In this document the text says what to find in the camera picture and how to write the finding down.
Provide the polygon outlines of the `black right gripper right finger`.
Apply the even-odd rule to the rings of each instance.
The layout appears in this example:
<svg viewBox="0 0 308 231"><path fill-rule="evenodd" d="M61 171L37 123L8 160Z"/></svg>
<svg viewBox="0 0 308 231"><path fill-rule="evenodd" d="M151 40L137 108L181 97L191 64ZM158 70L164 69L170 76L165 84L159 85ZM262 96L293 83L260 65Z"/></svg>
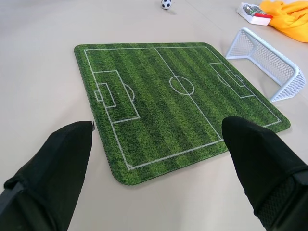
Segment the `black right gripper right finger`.
<svg viewBox="0 0 308 231"><path fill-rule="evenodd" d="M268 231L308 229L308 166L270 129L229 116L222 135L254 215Z"/></svg>

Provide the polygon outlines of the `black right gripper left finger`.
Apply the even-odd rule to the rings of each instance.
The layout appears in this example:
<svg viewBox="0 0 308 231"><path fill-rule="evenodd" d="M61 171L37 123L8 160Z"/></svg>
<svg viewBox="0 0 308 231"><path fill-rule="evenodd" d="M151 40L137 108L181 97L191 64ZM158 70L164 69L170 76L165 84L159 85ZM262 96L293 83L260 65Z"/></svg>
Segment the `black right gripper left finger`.
<svg viewBox="0 0 308 231"><path fill-rule="evenodd" d="M83 187L93 121L53 132L39 151L4 183L2 231L66 231Z"/></svg>

